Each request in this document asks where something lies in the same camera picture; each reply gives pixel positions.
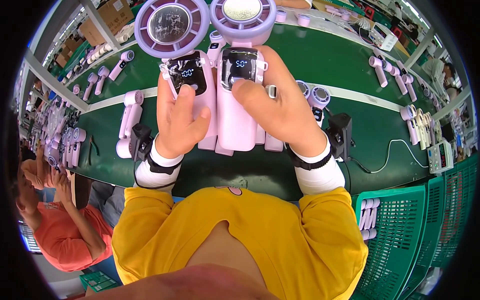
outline yellow t-shirt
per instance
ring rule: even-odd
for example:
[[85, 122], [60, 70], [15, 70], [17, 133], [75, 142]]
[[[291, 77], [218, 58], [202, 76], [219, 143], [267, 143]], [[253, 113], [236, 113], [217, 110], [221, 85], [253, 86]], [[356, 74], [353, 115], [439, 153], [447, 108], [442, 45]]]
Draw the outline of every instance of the yellow t-shirt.
[[304, 196], [300, 210], [245, 189], [205, 188], [174, 205], [166, 192], [128, 188], [112, 238], [122, 282], [184, 268], [222, 220], [283, 300], [348, 299], [365, 266], [368, 248], [344, 188]]

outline hand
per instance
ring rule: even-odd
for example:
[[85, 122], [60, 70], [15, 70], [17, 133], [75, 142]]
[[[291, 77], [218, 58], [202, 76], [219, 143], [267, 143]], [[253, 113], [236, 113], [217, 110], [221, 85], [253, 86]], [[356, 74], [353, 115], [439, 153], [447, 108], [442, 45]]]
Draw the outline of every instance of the hand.
[[181, 86], [175, 100], [168, 82], [160, 74], [156, 100], [158, 137], [155, 147], [164, 158], [172, 159], [189, 152], [207, 134], [212, 114], [208, 107], [204, 107], [194, 120], [192, 115], [194, 100], [195, 91], [187, 84]]
[[51, 175], [55, 193], [59, 194], [60, 201], [64, 206], [73, 205], [72, 201], [72, 186], [70, 180], [67, 178], [67, 172], [63, 165], [59, 165], [60, 172], [54, 167], [51, 167]]
[[42, 158], [43, 157], [44, 147], [39, 145], [36, 149], [36, 156]]
[[277, 97], [270, 98], [263, 86], [243, 79], [233, 85], [233, 96], [268, 134], [289, 143], [301, 156], [319, 155], [325, 150], [326, 137], [295, 79], [273, 49], [255, 48], [268, 62], [264, 85], [274, 84]]

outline digital counter display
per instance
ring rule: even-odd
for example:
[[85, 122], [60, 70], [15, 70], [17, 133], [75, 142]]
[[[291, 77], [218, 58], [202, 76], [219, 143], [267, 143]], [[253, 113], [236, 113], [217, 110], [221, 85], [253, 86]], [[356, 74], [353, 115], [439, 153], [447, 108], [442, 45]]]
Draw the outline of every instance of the digital counter display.
[[168, 73], [177, 94], [183, 84], [197, 85], [195, 90], [196, 96], [203, 94], [207, 90], [200, 52], [196, 51], [193, 54], [169, 60], [165, 65], [168, 68]]
[[376, 31], [377, 31], [381, 36], [383, 36], [384, 38], [387, 37], [387, 34], [386, 34], [382, 29], [380, 29], [380, 27], [378, 27], [377, 25], [375, 25], [375, 26], [373, 27], [373, 29], [376, 30]]
[[447, 158], [445, 156], [444, 144], [438, 145], [438, 150], [440, 152], [440, 165], [442, 166], [442, 168], [444, 168], [447, 166]]
[[258, 53], [250, 48], [227, 48], [222, 55], [222, 86], [231, 90], [240, 78], [255, 82]]

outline red stool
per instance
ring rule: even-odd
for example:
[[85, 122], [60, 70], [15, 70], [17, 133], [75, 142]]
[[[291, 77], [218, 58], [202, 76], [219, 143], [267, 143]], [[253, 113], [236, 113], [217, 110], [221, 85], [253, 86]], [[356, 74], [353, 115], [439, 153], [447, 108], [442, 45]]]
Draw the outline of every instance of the red stool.
[[402, 36], [403, 32], [398, 27], [393, 27], [391, 30], [396, 37], [400, 38]]
[[373, 14], [374, 13], [375, 13], [375, 11], [370, 6], [367, 6], [365, 8], [365, 17], [369, 18], [370, 20], [373, 20]]

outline green workbench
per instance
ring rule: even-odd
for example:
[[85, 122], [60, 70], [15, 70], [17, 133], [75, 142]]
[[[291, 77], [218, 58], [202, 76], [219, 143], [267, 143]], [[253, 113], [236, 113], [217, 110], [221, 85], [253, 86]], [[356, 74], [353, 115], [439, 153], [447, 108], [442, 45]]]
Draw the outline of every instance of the green workbench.
[[[197, 48], [206, 51], [208, 44], [207, 37]], [[395, 79], [389, 74], [386, 75], [389, 85], [385, 88], [379, 86], [374, 69], [368, 65], [368, 57], [372, 52], [358, 43], [317, 30], [275, 24], [266, 44], [279, 53], [296, 79], [362, 92], [403, 106], [411, 103], [408, 95], [401, 95]], [[130, 49], [135, 52], [135, 59], [127, 63], [116, 81], [105, 81], [99, 96], [92, 93], [88, 103], [156, 86], [160, 59], [145, 54], [138, 45]], [[101, 65], [111, 70], [119, 57], [120, 53], [117, 53], [91, 71], [96, 72]], [[70, 83], [69, 88], [79, 84], [84, 90], [89, 73]], [[419, 98], [415, 106], [425, 112], [434, 112], [431, 101], [423, 97], [417, 82], [414, 88]], [[150, 126], [152, 134], [156, 134], [156, 98], [145, 99], [142, 106], [144, 110], [140, 123]], [[390, 140], [404, 139], [409, 142], [407, 126], [398, 112], [336, 97], [332, 98], [328, 107], [334, 114], [345, 112], [352, 117], [352, 137], [356, 147], [351, 149], [351, 156], [370, 170], [379, 169], [384, 164]], [[81, 148], [79, 167], [74, 168], [74, 172], [120, 186], [133, 185], [133, 162], [119, 158], [115, 149], [123, 109], [124, 105], [120, 103], [80, 117], [77, 126], [85, 129], [87, 135], [94, 136], [100, 157], [92, 151], [92, 165], [86, 166], [88, 146], [85, 144]], [[426, 165], [425, 151], [421, 151], [418, 145], [410, 145], [410, 148], [418, 160]], [[352, 194], [402, 185], [428, 176], [428, 170], [414, 162], [403, 143], [392, 145], [388, 166], [380, 173], [367, 174], [354, 162], [348, 162], [348, 170], [345, 163], [339, 165], [346, 178], [346, 188]], [[235, 152], [233, 157], [194, 148], [185, 155], [173, 194], [187, 196], [199, 188], [218, 185], [248, 187], [252, 191], [290, 201], [301, 197], [287, 154], [267, 152], [262, 145], [249, 152]]]

